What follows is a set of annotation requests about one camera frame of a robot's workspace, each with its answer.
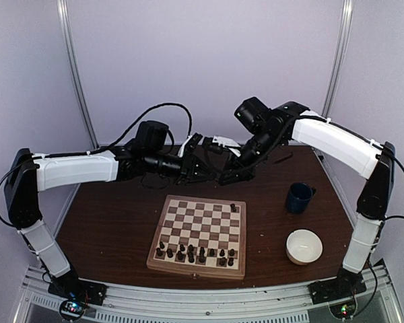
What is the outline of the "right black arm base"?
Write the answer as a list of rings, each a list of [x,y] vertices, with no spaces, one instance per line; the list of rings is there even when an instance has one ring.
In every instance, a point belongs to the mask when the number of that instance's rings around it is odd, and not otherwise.
[[[329,303],[331,314],[338,319],[352,319],[358,312],[356,295],[366,291],[362,273],[339,268],[332,279],[315,281],[308,286],[312,303]]]

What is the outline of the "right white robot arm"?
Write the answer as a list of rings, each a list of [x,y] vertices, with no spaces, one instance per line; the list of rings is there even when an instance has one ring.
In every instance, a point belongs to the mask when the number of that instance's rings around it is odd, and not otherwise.
[[[250,138],[239,144],[231,138],[214,137],[214,143],[232,154],[220,173],[220,184],[252,178],[256,165],[289,142],[323,153],[359,179],[360,190],[355,194],[356,220],[341,265],[345,272],[333,280],[331,287],[336,296],[347,296],[357,287],[355,274],[362,271],[375,248],[376,236],[385,220],[395,177],[394,146],[353,133],[294,101],[270,108],[251,97],[237,107],[234,116],[250,133]]]

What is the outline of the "dark king chess piece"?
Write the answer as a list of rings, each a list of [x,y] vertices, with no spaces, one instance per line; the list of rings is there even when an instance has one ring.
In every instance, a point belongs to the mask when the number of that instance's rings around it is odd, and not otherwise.
[[[206,261],[205,255],[204,254],[198,255],[198,261],[199,261],[199,263],[204,264]]]

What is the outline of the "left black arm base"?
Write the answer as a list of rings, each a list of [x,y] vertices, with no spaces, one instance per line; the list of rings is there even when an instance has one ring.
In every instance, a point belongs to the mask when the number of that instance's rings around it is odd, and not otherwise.
[[[48,292],[64,298],[59,305],[59,315],[66,322],[75,322],[82,318],[90,305],[101,306],[106,297],[107,286],[103,283],[81,280],[73,266],[70,271],[55,277],[49,271]]]

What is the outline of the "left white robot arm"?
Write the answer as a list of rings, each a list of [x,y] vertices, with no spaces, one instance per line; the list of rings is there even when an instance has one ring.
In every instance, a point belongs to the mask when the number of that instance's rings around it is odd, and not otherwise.
[[[176,153],[164,152],[169,128],[158,121],[144,121],[124,145],[99,153],[45,155],[21,148],[3,177],[3,196],[9,222],[22,236],[69,299],[83,293],[83,283],[57,241],[57,233],[77,189],[91,182],[123,182],[148,173],[198,183],[215,175],[195,154],[198,144],[212,140],[195,133]]]

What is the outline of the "dark knight chess piece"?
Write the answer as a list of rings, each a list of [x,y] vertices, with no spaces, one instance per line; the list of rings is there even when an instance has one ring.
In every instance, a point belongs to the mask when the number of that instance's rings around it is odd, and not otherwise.
[[[185,255],[181,251],[178,251],[177,254],[176,254],[176,259],[179,262],[182,262],[184,260],[184,258],[185,258]]]

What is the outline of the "wooden chess board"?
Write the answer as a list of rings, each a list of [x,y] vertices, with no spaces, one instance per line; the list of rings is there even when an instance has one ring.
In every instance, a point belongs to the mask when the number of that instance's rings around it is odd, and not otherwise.
[[[234,203],[237,212],[231,212]],[[159,242],[165,245],[163,255],[156,255]],[[185,247],[182,262],[176,259],[180,245]],[[188,246],[193,245],[194,263],[188,260]],[[173,251],[168,258],[167,249]],[[215,256],[209,256],[214,249]],[[225,250],[226,265],[220,266],[220,250]],[[229,251],[235,249],[235,255]],[[204,254],[206,261],[199,263],[198,255]],[[228,266],[228,259],[234,258],[234,265]],[[219,199],[203,199],[169,194],[151,242],[146,265],[149,269],[176,273],[192,277],[242,280],[246,272],[246,203]]]

